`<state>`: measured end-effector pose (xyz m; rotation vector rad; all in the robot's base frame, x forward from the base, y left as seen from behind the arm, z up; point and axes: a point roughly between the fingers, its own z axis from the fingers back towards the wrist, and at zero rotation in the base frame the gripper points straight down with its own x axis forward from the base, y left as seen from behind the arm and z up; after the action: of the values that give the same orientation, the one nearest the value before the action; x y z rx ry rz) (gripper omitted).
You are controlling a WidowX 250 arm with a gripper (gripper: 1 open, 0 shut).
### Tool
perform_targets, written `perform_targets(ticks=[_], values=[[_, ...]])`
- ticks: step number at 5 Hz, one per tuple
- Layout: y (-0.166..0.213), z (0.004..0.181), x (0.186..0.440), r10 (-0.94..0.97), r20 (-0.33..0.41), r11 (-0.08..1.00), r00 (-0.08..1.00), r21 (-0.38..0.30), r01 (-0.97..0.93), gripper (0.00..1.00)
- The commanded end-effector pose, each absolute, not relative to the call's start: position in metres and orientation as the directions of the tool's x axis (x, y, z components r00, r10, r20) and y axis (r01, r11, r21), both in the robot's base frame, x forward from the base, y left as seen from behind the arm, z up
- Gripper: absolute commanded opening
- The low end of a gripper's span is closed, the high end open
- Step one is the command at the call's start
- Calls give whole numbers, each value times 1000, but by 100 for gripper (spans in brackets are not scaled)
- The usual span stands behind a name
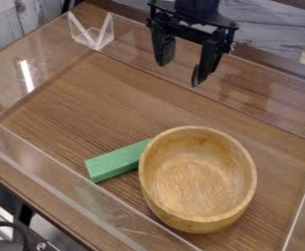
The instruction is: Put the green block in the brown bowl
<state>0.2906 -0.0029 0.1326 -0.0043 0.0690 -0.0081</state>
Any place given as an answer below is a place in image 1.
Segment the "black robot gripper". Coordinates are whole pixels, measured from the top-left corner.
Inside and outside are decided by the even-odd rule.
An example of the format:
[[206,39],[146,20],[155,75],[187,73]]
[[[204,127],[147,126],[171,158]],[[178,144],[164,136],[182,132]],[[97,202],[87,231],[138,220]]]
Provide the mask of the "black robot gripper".
[[154,59],[160,67],[174,58],[175,38],[202,44],[191,86],[214,72],[221,55],[231,49],[238,23],[218,11],[219,0],[148,0],[147,27],[152,33]]

